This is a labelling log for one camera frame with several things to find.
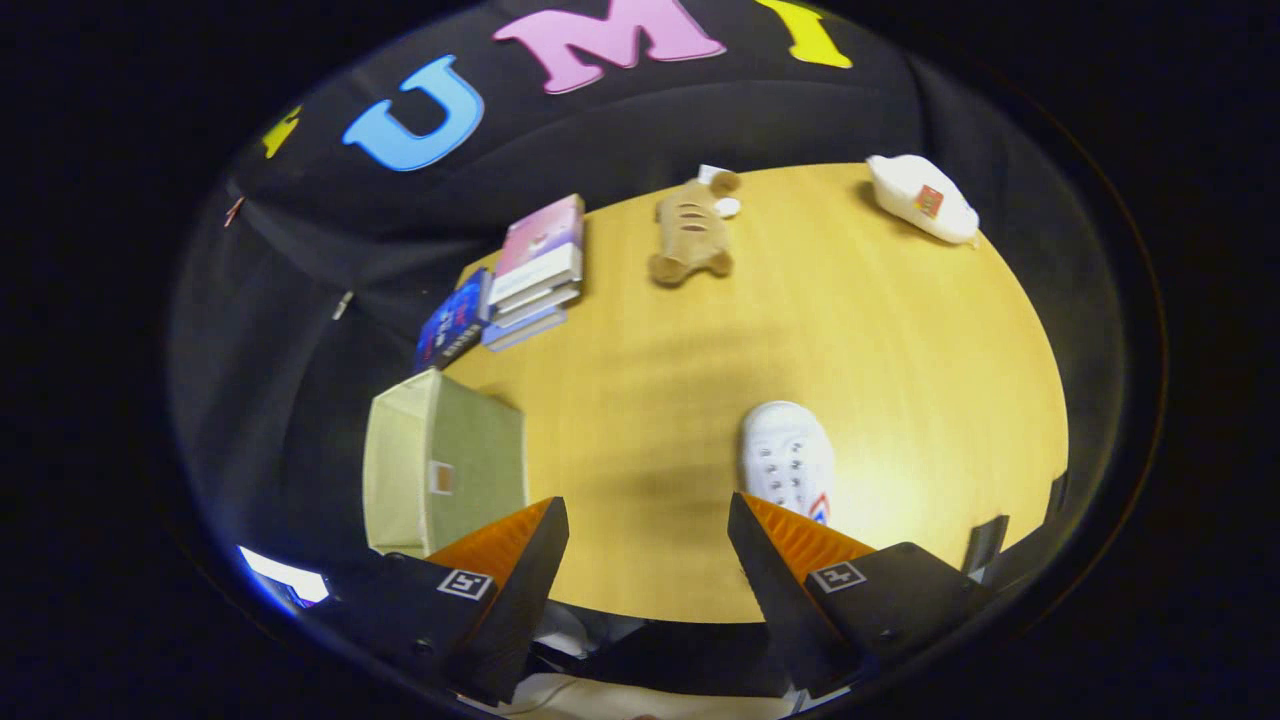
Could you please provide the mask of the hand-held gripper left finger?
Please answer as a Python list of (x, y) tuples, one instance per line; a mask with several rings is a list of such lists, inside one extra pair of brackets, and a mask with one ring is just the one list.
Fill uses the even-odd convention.
[(425, 559), (384, 553), (303, 616), (412, 687), (508, 702), (568, 538), (564, 501), (544, 498)]

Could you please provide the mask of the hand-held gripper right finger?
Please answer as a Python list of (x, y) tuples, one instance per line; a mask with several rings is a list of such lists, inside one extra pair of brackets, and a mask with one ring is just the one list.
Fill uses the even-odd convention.
[(812, 696), (899, 670), (992, 602), (911, 542), (874, 550), (737, 492), (727, 533), (792, 683)]

